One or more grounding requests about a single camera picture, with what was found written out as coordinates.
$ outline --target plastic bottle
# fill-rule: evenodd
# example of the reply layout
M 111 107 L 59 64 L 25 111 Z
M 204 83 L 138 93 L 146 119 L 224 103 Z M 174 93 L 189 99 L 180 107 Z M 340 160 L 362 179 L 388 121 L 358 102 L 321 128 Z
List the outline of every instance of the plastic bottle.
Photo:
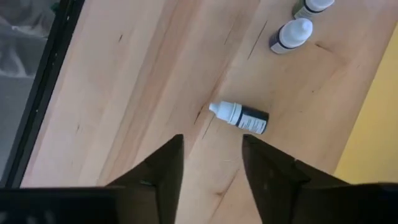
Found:
M 311 19 L 314 15 L 323 12 L 331 6 L 335 0 L 298 0 L 293 7 L 293 17 Z
M 269 47 L 277 54 L 284 54 L 300 47 L 311 34 L 311 20 L 300 18 L 289 21 L 271 36 Z
M 256 134 L 264 133 L 269 118 L 266 112 L 225 101 L 210 103 L 209 110 L 214 112 L 218 119 Z

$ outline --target wooden table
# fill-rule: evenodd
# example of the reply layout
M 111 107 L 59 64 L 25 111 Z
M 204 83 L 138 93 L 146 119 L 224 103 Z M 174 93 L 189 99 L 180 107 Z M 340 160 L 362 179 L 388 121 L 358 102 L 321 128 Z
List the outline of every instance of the wooden table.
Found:
M 260 223 L 244 131 L 209 102 L 269 112 L 261 139 L 333 172 L 398 20 L 396 0 L 337 0 L 303 47 L 273 54 L 293 5 L 86 0 L 22 185 L 104 185 L 184 133 L 177 223 Z

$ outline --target black frame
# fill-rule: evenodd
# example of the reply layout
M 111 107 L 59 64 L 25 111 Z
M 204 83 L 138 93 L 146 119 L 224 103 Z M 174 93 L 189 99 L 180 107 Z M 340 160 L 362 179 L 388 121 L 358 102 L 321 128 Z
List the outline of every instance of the black frame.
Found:
M 7 160 L 0 187 L 20 187 L 84 0 L 61 0 Z

